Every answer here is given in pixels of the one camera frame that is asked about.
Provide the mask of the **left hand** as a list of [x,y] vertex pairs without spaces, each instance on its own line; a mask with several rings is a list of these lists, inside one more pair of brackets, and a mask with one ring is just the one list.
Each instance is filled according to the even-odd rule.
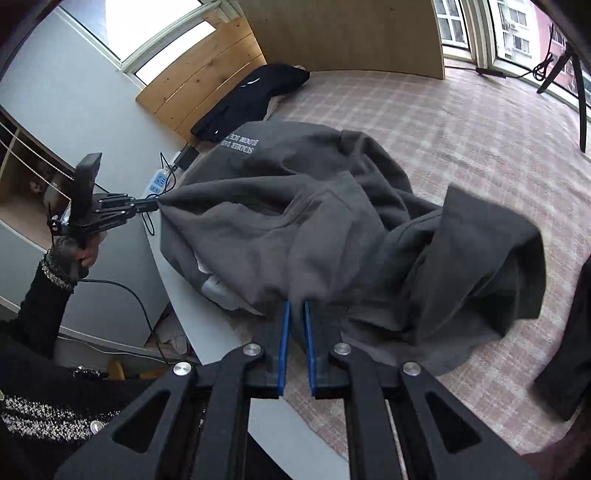
[[49,270],[64,281],[78,282],[95,264],[104,238],[105,233],[95,234],[85,240],[85,247],[81,247],[74,238],[54,237],[46,255]]

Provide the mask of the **left forearm black sleeve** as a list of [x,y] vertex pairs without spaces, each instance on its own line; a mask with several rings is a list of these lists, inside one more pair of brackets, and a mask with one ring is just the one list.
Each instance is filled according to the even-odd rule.
[[39,262],[15,319],[1,322],[1,334],[33,353],[52,359],[67,303],[77,281],[66,272],[63,255],[54,249]]

